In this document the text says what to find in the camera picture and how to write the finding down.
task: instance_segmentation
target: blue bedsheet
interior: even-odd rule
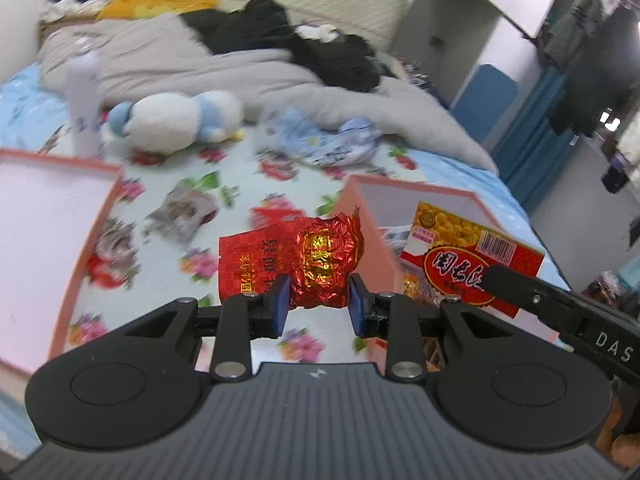
[[[514,238],[545,252],[538,277],[552,285],[569,290],[556,264],[548,256],[529,224],[529,217],[504,183],[493,173],[475,170],[462,162],[434,153],[411,150],[409,155],[430,184],[469,189],[475,192]]]
[[[34,63],[0,86],[0,148],[39,150],[66,120],[66,103],[40,88]]]

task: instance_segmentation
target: red packaged candy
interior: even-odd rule
[[[297,218],[291,266],[295,306],[347,306],[347,278],[356,268],[364,239],[360,217],[338,213],[328,220]]]
[[[347,305],[347,278],[360,261],[364,240],[357,213],[296,218],[220,238],[220,300],[266,292],[281,273],[291,276],[291,305]]]

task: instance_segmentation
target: gray comforter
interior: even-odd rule
[[[407,82],[384,77],[375,92],[352,92],[324,86],[311,71],[289,63],[285,50],[212,56],[172,14],[62,28],[47,39],[39,54],[45,88],[62,93],[63,65],[79,34],[95,38],[107,105],[135,102],[158,92],[196,95],[227,90],[242,100],[251,122],[266,103],[293,106],[325,129],[337,129],[348,119],[364,116],[416,148],[497,173],[488,153],[456,120],[433,97]]]

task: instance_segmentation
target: stuffed toy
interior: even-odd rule
[[[242,104],[229,92],[188,97],[177,92],[121,103],[108,115],[111,131],[142,152],[170,155],[200,142],[242,139]]]

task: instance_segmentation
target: open box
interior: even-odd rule
[[[122,170],[0,150],[0,363],[30,376],[62,353]]]
[[[379,228],[410,225],[420,201],[487,227],[504,230],[472,191],[380,176],[351,175],[340,192],[333,213],[353,214],[354,208],[360,208],[365,250],[355,272],[371,292],[402,293],[404,271],[398,257],[380,237]]]

